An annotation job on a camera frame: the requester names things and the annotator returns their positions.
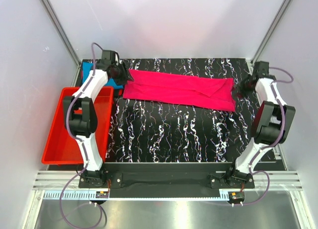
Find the blue fabric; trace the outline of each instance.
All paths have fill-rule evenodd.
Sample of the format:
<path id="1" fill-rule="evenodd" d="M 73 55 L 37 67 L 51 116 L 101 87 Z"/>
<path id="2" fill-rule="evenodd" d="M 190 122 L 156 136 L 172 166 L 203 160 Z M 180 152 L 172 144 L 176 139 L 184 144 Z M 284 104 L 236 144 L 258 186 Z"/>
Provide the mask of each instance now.
<path id="1" fill-rule="evenodd" d="M 86 81 L 89 75 L 90 68 L 93 66 L 91 63 L 83 62 L 82 68 L 83 68 L 83 80 L 82 83 Z M 116 85 L 114 79 L 109 79 L 108 82 L 105 84 L 105 86 L 112 86 L 114 89 L 123 89 L 123 85 Z"/>

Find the white wall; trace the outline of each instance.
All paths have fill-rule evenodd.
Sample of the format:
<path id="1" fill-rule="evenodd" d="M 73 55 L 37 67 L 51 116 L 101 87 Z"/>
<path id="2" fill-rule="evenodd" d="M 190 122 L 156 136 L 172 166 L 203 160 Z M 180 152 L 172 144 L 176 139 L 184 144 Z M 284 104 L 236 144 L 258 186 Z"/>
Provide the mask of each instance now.
<path id="1" fill-rule="evenodd" d="M 252 58 L 283 0 L 50 0 L 80 58 Z"/>
<path id="2" fill-rule="evenodd" d="M 297 170 L 318 226 L 318 0 L 294 0 L 270 39 L 261 59 L 287 69 L 292 84 L 279 90 L 296 116 L 282 145 L 290 169 Z"/>
<path id="3" fill-rule="evenodd" d="M 76 67 L 40 0 L 0 0 L 0 13 L 0 227 L 17 229 Z"/>

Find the reflective metal surface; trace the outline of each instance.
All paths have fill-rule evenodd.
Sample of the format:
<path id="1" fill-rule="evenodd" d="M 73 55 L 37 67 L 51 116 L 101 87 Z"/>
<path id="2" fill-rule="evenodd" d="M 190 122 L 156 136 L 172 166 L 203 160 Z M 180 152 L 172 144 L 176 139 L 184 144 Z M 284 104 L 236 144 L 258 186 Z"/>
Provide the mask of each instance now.
<path id="1" fill-rule="evenodd" d="M 246 192 L 247 201 L 257 199 Z M 63 201 L 65 214 L 84 201 Z M 108 201 L 102 204 L 107 214 L 97 228 L 106 229 L 298 229 L 300 228 L 286 192 L 269 192 L 252 206 L 232 208 L 225 202 Z M 90 227 L 99 219 L 99 210 L 89 205 L 68 216 L 79 227 Z M 37 229 L 69 229 L 59 211 L 59 202 L 44 200 Z"/>

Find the black and white marbled table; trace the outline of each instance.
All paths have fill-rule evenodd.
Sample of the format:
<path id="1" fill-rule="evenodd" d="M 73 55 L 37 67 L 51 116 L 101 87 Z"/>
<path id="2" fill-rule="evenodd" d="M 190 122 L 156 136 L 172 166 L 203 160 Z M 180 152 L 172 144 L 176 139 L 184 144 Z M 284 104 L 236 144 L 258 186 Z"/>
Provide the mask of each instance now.
<path id="1" fill-rule="evenodd" d="M 127 68 L 210 78 L 249 73 L 245 59 L 127 59 Z M 247 146 L 256 94 L 225 112 L 154 101 L 115 100 L 107 162 L 232 162 Z M 262 161 L 275 161 L 273 151 Z"/>

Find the folded pink fabric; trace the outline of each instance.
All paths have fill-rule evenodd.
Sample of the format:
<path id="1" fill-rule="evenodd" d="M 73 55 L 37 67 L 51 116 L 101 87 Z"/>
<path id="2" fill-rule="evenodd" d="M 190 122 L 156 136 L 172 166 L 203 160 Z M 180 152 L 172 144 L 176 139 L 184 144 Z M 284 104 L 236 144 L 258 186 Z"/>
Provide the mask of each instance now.
<path id="1" fill-rule="evenodd" d="M 204 78 L 133 69 L 129 72 L 134 81 L 125 85 L 124 98 L 235 111 L 231 94 L 233 78 Z"/>

